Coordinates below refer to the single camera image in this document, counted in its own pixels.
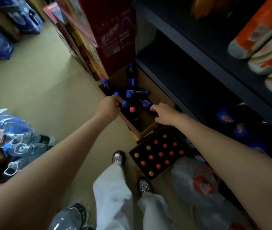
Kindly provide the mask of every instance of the white pants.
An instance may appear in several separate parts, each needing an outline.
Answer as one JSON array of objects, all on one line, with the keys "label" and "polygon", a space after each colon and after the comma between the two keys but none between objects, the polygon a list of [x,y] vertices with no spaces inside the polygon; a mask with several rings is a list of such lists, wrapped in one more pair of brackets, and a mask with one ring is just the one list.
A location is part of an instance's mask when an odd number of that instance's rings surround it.
[{"label": "white pants", "polygon": [[[109,166],[94,182],[97,230],[132,230],[133,196],[125,183],[124,172],[117,164]],[[143,212],[143,230],[174,229],[165,200],[145,192],[138,200]]]}]

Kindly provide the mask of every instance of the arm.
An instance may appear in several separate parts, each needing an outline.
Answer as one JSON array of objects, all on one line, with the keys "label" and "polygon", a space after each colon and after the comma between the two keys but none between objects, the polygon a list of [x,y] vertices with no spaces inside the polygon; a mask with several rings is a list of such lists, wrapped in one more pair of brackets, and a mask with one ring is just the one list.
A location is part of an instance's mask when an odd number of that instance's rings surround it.
[{"label": "arm", "polygon": [[96,138],[118,116],[118,102],[115,95],[103,99],[91,120],[0,188],[0,229],[48,228]]},{"label": "arm", "polygon": [[272,229],[272,159],[160,103],[158,123],[179,129],[262,230]]}]

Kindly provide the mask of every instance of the red bottle cap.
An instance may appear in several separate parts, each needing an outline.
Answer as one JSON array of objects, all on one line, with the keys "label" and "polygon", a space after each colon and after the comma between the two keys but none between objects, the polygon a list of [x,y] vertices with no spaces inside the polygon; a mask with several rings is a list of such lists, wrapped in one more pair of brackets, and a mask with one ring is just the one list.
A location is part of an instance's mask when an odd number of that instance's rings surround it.
[{"label": "red bottle cap", "polygon": [[135,111],[136,111],[135,107],[131,106],[131,107],[130,107],[130,112],[131,112],[131,113],[134,113]]}]

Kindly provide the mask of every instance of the plastic bag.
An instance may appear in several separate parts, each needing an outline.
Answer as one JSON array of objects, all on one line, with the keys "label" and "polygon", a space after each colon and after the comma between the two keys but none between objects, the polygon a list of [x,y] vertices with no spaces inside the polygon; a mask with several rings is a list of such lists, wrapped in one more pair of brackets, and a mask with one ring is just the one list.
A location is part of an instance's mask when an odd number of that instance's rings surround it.
[{"label": "plastic bag", "polygon": [[217,209],[199,209],[193,206],[192,214],[202,230],[254,230],[251,223],[233,204],[224,201]]},{"label": "plastic bag", "polygon": [[171,173],[173,187],[185,202],[200,208],[222,206],[224,197],[218,193],[220,179],[204,163],[184,157],[174,164]]}]

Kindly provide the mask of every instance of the person's right arm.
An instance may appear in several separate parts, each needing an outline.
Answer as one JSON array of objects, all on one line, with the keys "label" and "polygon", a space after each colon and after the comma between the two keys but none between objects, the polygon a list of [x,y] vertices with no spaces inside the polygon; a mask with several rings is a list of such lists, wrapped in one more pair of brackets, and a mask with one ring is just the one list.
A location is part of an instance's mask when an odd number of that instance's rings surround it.
[{"label": "person's right arm", "polygon": [[179,129],[232,190],[262,230],[272,230],[272,159],[166,104],[153,105],[155,121]]}]

